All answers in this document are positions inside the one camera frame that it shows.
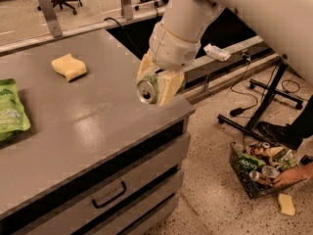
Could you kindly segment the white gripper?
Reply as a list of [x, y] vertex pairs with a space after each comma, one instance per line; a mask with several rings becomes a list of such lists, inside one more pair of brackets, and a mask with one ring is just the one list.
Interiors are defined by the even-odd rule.
[[159, 67], [165, 71], [157, 77], [157, 104], [170, 103], [184, 82], [184, 74], [178, 71], [189, 66], [200, 50], [201, 42], [189, 42], [171, 34], [162, 23], [157, 23], [149, 40], [149, 51], [143, 56], [137, 80], [154, 75]]

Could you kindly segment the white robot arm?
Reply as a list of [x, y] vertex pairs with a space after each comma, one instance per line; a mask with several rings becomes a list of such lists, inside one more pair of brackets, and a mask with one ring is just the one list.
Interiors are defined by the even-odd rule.
[[184, 81], [210, 24], [229, 9], [291, 66], [313, 82], [313, 0], [169, 0], [137, 73], [141, 102], [164, 106]]

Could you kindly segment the person's hand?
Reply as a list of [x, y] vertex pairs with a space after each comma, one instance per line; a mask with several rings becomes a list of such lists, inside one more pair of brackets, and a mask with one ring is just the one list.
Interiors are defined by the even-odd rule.
[[275, 187], [290, 185], [310, 176], [310, 169], [306, 166], [288, 169], [273, 180]]

